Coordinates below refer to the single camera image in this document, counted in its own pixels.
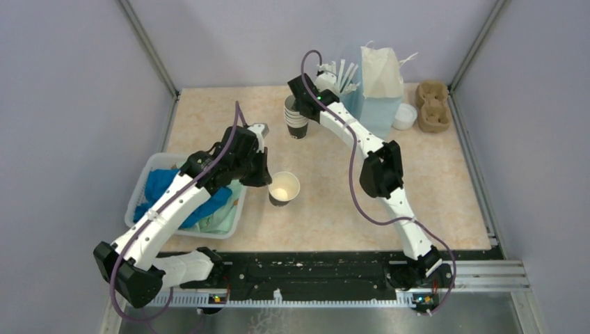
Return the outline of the stack of paper cups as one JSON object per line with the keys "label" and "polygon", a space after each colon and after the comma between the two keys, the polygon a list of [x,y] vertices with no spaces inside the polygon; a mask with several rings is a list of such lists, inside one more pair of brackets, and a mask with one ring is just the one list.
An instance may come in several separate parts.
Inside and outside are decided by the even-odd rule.
{"label": "stack of paper cups", "polygon": [[294,139],[303,139],[308,132],[309,120],[294,110],[295,97],[289,95],[284,100],[283,113],[289,135]]}

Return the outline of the black paper coffee cup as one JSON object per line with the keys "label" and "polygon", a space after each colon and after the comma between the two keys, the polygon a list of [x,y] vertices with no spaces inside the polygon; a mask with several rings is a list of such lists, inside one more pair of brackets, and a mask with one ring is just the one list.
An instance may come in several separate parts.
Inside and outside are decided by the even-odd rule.
{"label": "black paper coffee cup", "polygon": [[301,184],[295,174],[280,171],[272,176],[268,187],[269,201],[276,207],[283,207],[295,199],[301,190]]}

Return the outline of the white plastic cup lid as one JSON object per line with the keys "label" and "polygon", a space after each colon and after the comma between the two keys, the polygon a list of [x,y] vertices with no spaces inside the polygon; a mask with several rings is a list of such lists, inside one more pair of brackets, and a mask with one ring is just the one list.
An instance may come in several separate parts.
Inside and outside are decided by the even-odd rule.
{"label": "white plastic cup lid", "polygon": [[392,127],[400,131],[410,129],[417,120],[417,116],[418,112],[414,106],[401,103],[394,117]]}

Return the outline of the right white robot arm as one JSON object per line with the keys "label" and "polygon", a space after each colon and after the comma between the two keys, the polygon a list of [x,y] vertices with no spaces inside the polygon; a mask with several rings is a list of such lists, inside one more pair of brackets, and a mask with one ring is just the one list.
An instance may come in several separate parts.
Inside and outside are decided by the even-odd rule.
{"label": "right white robot arm", "polygon": [[295,98],[295,112],[332,131],[352,149],[353,158],[362,157],[359,184],[367,196],[381,200],[390,210],[392,218],[387,223],[394,226],[402,242],[408,278],[414,285],[426,287],[436,278],[443,259],[410,206],[399,144],[370,133],[335,93],[318,90],[307,74],[293,78],[288,86]]}

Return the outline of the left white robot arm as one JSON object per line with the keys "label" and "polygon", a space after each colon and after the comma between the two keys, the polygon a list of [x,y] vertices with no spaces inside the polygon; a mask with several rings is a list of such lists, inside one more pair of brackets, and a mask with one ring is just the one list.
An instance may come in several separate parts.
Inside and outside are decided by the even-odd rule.
{"label": "left white robot arm", "polygon": [[207,247],[159,257],[162,246],[199,206],[233,181],[263,187],[272,182],[265,123],[228,127],[212,152],[188,156],[170,186],[141,219],[111,243],[100,242],[93,255],[112,294],[142,308],[160,291],[200,281],[215,287],[223,279],[221,257]]}

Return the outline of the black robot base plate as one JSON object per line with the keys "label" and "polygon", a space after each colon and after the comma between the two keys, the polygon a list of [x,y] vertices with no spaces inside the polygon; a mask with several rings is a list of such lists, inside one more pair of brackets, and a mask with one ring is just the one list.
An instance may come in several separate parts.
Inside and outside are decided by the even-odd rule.
{"label": "black robot base plate", "polygon": [[387,301],[412,288],[441,292],[452,270],[442,264],[429,277],[394,252],[220,252],[209,278],[182,289],[222,289],[232,301],[269,300],[278,290],[286,301]]}

